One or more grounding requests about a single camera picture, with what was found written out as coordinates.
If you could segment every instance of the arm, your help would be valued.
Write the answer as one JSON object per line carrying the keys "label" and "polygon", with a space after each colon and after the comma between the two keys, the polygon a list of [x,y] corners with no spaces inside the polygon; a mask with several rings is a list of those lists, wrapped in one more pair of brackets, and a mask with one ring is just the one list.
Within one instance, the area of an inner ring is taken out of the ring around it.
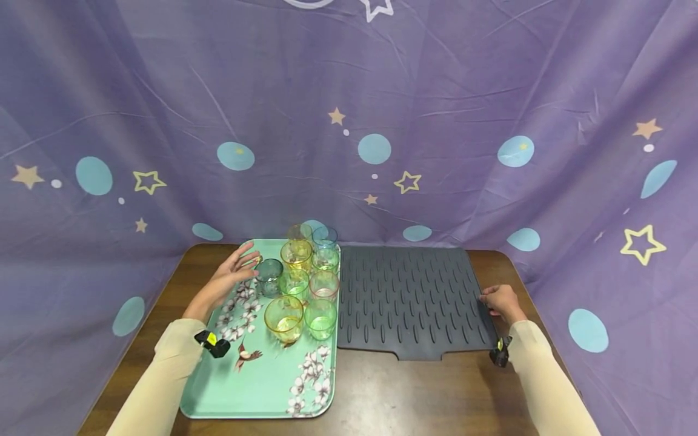
{"label": "arm", "polygon": [[528,413],[540,436],[601,436],[579,394],[555,360],[538,325],[529,321],[509,285],[488,287],[480,301],[511,326],[509,361],[519,375]]}
{"label": "arm", "polygon": [[205,328],[200,320],[191,319],[177,320],[167,327],[155,346],[152,363],[131,391],[107,436],[170,434],[184,385],[202,353],[194,335]]}
{"label": "arm", "polygon": [[222,263],[196,294],[182,319],[167,327],[155,346],[153,361],[126,399],[107,436],[170,434],[186,380],[202,353],[194,335],[206,329],[211,312],[223,303],[235,283],[257,275],[252,268],[259,261],[259,252],[243,255],[252,245],[241,245]]}

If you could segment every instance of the wooden table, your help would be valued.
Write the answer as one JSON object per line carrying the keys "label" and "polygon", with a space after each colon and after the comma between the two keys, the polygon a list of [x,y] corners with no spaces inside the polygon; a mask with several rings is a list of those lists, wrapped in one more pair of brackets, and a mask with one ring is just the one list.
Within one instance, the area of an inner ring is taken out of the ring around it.
{"label": "wooden table", "polygon": [[[184,312],[234,246],[199,245],[170,282],[87,417],[80,435],[104,435],[150,364],[167,325]],[[542,326],[511,261],[495,251],[469,251],[482,287],[508,283],[529,319]],[[496,320],[497,330],[505,325]],[[553,348],[562,365],[557,351]],[[173,435],[206,436],[535,436],[524,393],[511,366],[487,352],[446,354],[441,362],[399,362],[393,354],[338,350],[336,393],[316,419],[190,420],[181,412]]]}

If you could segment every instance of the left hand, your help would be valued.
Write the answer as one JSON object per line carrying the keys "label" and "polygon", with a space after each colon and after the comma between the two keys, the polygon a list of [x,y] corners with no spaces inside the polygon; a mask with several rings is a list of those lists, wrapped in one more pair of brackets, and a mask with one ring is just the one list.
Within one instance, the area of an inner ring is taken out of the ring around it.
{"label": "left hand", "polygon": [[242,244],[218,267],[211,280],[194,296],[183,317],[195,318],[206,323],[210,312],[223,304],[235,283],[257,276],[257,271],[252,268],[257,266],[260,252],[255,250],[245,255],[252,247],[252,241]]}

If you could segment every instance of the bird print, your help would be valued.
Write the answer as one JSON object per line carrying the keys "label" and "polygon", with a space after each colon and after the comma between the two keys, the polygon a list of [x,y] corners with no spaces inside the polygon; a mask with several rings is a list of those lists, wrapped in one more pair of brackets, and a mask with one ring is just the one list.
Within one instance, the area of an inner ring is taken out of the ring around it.
{"label": "bird print", "polygon": [[240,353],[240,357],[238,357],[237,362],[235,362],[235,369],[238,373],[242,370],[242,366],[245,364],[245,362],[253,361],[262,357],[262,352],[260,350],[257,350],[254,353],[249,353],[245,350],[245,338],[242,338],[242,342],[237,348],[237,351]]}

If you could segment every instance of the beige sleeve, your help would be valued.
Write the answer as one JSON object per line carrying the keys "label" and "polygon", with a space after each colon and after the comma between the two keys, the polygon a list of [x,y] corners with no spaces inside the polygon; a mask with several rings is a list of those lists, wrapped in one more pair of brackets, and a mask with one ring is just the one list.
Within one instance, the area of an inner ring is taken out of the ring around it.
{"label": "beige sleeve", "polygon": [[511,326],[509,361],[519,374],[528,411],[540,436],[600,436],[538,325],[520,321]]}
{"label": "beige sleeve", "polygon": [[171,323],[155,346],[155,357],[119,411],[107,436],[167,436],[175,424],[184,385],[203,347],[194,335],[206,326],[199,320]]}

